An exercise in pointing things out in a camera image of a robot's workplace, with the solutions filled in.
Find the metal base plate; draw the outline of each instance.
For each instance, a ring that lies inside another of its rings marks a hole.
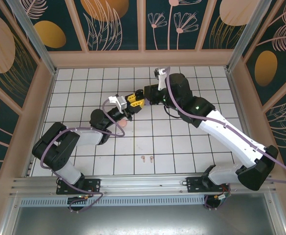
[[[100,179],[85,179],[82,190],[90,191],[90,192],[99,192]],[[86,193],[76,191],[73,188],[69,187],[62,180],[58,180],[56,194],[57,195],[75,195],[75,194],[81,195],[81,194],[86,194]]]
[[[206,188],[201,183],[201,177],[188,177],[186,178],[186,186],[188,192],[223,192],[220,185],[213,185],[210,189]]]

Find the white tile floor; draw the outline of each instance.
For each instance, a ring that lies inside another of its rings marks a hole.
[[[59,70],[42,134],[56,121],[68,127],[89,127],[91,112],[109,96],[128,95],[156,84],[154,69]],[[242,129],[223,67],[171,67],[171,73],[175,72],[188,78],[193,95],[209,100]],[[177,116],[174,110],[170,114]],[[104,145],[78,147],[70,161],[85,175],[136,175],[204,172],[209,165],[233,164],[237,159],[212,136],[169,117],[163,105],[145,106],[124,130],[124,138],[111,137]],[[35,159],[30,176],[50,175]]]

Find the pink object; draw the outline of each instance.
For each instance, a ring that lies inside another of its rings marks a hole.
[[[126,127],[128,123],[127,123],[127,121],[125,119],[121,119],[120,121],[118,121],[118,124],[121,127]]]

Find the purple cable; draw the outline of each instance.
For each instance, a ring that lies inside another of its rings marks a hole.
[[[45,158],[47,152],[49,151],[49,149],[51,148],[51,146],[54,144],[54,142],[55,142],[60,136],[62,136],[62,135],[63,135],[64,133],[66,133],[66,132],[69,132],[69,131],[77,131],[77,130],[94,130],[94,131],[101,132],[101,133],[103,133],[103,134],[108,134],[108,135],[116,136],[116,137],[123,137],[123,136],[125,136],[125,132],[124,132],[124,130],[122,129],[122,127],[121,127],[115,120],[113,120],[113,119],[108,115],[108,113],[107,113],[106,110],[105,110],[105,104],[106,104],[108,101],[109,101],[109,100],[107,99],[107,100],[105,100],[105,102],[103,103],[103,106],[102,106],[102,107],[103,107],[103,112],[104,112],[104,114],[121,130],[122,135],[118,135],[118,134],[113,134],[113,133],[106,132],[106,131],[97,130],[97,129],[92,128],[92,127],[67,128],[66,130],[60,132],[60,133],[49,143],[49,145],[47,146],[47,148],[45,149],[45,151],[44,151],[43,154],[42,154],[41,163],[40,163],[41,167],[44,168],[44,169],[49,169],[49,167],[46,167],[46,166],[43,165],[44,158]],[[100,197],[97,198],[92,204],[90,204],[90,205],[87,206],[87,207],[83,207],[81,210],[76,211],[76,213],[86,211],[87,209],[89,209],[90,207],[92,207],[95,203],[97,203],[97,202],[99,201],[99,199],[101,199],[101,198],[103,197],[103,193],[102,193],[102,192],[89,192],[89,191],[85,191],[85,190],[79,189],[79,188],[77,188],[77,187],[71,185],[71,184],[70,184],[68,181],[66,181],[65,179],[63,179],[63,178],[62,178],[60,175],[58,175],[55,171],[52,170],[52,172],[53,172],[58,178],[60,178],[63,182],[65,182],[69,187],[73,188],[74,190],[77,190],[77,191],[86,193],[86,194],[88,194],[88,195],[97,195],[97,194],[100,195]],[[73,203],[78,202],[78,201],[85,201],[85,200],[87,200],[87,199],[77,199],[77,200],[72,201],[72,202],[70,203],[70,205],[69,205],[70,211],[71,211],[71,212],[74,212],[74,211],[71,209],[71,206],[72,206]]]
[[[245,141],[247,144],[249,144],[252,148],[254,148],[256,151],[258,151],[259,153],[261,153],[262,155],[266,156],[267,158],[269,158],[271,161],[275,162],[276,164],[280,165],[283,169],[286,170],[286,166],[282,163],[280,163],[278,160],[274,159],[273,157],[271,157],[269,154],[263,152],[262,150],[258,149],[252,142],[250,142],[248,139],[246,139],[244,136],[242,136],[238,131],[236,131],[234,128],[232,128],[231,126],[227,126],[225,122],[222,122],[220,120],[214,119],[214,118],[210,118],[210,117],[201,117],[201,116],[196,116],[196,115],[192,115],[189,114],[187,112],[185,112],[176,102],[172,90],[171,90],[171,85],[170,85],[170,67],[167,67],[164,72],[167,73],[167,78],[166,78],[166,83],[167,83],[167,88],[168,88],[168,92],[170,95],[170,98],[172,100],[172,102],[174,103],[175,107],[184,115],[190,117],[190,118],[196,118],[196,119],[201,119],[201,120],[205,120],[205,121],[214,121],[216,123],[221,124],[222,126],[226,126],[226,128],[228,128],[230,131],[232,131],[233,133],[235,133],[238,137],[240,137],[243,141]],[[272,181],[272,182],[276,182],[276,183],[283,183],[286,184],[286,180],[275,180],[275,179],[266,179],[267,181]]]

